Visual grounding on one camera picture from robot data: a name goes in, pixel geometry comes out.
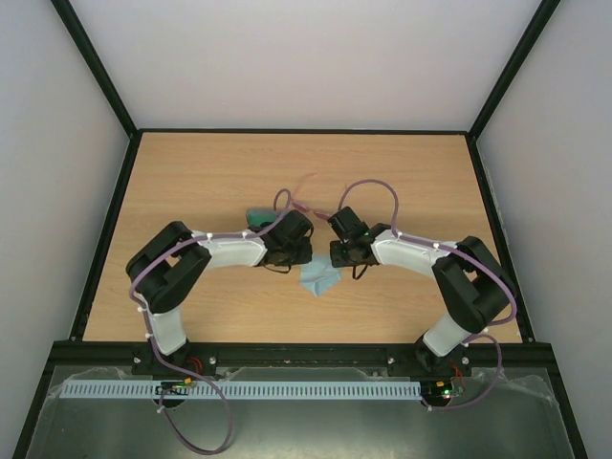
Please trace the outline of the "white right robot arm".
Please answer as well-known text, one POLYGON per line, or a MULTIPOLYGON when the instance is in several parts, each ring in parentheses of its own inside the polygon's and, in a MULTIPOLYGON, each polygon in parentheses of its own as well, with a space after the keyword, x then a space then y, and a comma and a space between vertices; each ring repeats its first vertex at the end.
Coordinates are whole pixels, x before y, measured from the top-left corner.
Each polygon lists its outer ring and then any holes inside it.
POLYGON ((514 284, 477 237, 440 242, 403 233, 387 224, 368 226, 350 207, 327 219, 335 268, 392 266, 435 280, 446 312, 416 341, 415 358, 430 375, 450 363, 450 353, 475 337, 507 307, 516 308, 514 284))

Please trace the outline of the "blue cleaning cloth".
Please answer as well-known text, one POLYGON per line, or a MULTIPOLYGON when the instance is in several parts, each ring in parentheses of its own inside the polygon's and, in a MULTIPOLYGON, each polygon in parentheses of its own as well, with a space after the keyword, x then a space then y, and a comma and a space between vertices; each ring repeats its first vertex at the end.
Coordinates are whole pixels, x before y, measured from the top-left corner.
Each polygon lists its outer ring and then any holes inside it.
POLYGON ((341 280, 341 270, 332 266, 328 254, 314 254, 312 260, 300 266, 299 285, 319 297, 341 280))

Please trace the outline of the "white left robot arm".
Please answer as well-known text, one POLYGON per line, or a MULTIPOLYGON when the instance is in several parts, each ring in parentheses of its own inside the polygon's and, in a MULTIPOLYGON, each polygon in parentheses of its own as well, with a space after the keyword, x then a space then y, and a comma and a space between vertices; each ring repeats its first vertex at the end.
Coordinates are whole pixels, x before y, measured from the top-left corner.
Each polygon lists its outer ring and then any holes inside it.
POLYGON ((206 271, 228 267, 285 268, 312 260, 314 225, 297 210, 229 233, 189 229, 175 221, 128 262, 128 295, 145 320, 147 339, 164 356, 187 344, 181 304, 206 271))

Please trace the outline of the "grey-blue glasses case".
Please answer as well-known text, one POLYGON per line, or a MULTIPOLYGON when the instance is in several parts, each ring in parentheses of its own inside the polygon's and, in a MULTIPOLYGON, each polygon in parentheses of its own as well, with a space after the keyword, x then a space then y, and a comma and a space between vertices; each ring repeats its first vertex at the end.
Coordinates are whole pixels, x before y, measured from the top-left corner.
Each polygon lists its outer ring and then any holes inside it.
POLYGON ((273 208, 249 208, 246 211, 247 225, 252 231, 258 231, 272 224, 278 216, 273 208))

